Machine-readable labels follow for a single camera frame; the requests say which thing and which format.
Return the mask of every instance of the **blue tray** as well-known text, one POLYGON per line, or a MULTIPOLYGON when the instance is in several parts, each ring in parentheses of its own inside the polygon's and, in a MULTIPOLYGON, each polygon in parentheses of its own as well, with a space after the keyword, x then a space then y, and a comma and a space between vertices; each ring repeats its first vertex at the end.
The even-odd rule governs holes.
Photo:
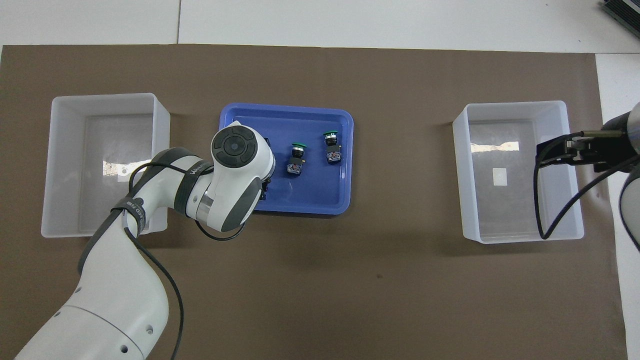
POLYGON ((347 210, 353 150, 353 118, 348 112, 235 102, 222 110, 220 129, 236 120, 269 138, 276 158, 267 199, 258 201, 256 210, 325 215, 347 210), (342 146, 342 161, 336 164, 326 160, 323 133, 331 130, 338 131, 338 144, 342 146), (293 142, 308 146, 299 176, 287 172, 293 142))

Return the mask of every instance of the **white table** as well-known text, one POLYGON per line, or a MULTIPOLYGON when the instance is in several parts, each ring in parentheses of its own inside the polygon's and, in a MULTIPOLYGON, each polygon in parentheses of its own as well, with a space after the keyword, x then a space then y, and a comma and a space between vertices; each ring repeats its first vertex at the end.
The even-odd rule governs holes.
MULTIPOLYGON (((5 0, 9 44, 247 44, 596 53, 603 122, 640 101, 640 40, 598 0, 5 0)), ((628 358, 640 360, 640 254, 609 178, 628 358)))

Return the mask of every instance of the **black ribbed object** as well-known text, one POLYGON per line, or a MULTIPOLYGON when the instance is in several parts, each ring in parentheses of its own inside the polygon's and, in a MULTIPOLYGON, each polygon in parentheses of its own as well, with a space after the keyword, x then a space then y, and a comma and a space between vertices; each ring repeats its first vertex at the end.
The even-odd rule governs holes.
POLYGON ((640 38, 640 0, 605 0, 602 8, 640 38))

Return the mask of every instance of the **white plastic bin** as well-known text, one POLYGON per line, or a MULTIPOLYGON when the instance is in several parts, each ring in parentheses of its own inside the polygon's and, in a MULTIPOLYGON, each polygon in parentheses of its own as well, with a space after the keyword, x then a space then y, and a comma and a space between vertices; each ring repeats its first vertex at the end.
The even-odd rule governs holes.
MULTIPOLYGON (((154 94, 57 97, 51 103, 41 233, 91 236, 127 195, 129 172, 169 147, 170 116, 154 94)), ((166 229, 166 208, 144 233, 166 229)))
MULTIPOLYGON (((453 122, 463 234, 481 243, 540 241, 533 205, 536 144, 569 133, 563 101, 469 104, 453 122)), ((578 191, 575 169, 540 170, 546 229, 578 191)), ((584 236, 580 203, 548 240, 584 236)))

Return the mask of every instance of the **brown mat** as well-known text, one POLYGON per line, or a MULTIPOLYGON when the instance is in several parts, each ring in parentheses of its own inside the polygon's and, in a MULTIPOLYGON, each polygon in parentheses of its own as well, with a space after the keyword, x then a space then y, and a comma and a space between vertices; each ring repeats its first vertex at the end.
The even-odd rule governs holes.
MULTIPOLYGON (((170 212, 169 230, 143 237, 184 296, 179 358, 626 359, 605 184, 582 201, 582 240, 488 246, 461 230, 451 122, 470 102, 563 100, 572 130, 599 128, 592 54, 5 46, 0 66, 2 359, 68 299, 86 242, 40 235, 51 101, 129 92, 155 93, 172 146, 204 158, 230 102, 355 120, 344 214, 255 215, 216 243, 170 212)), ((173 348, 168 297, 149 359, 173 348)))

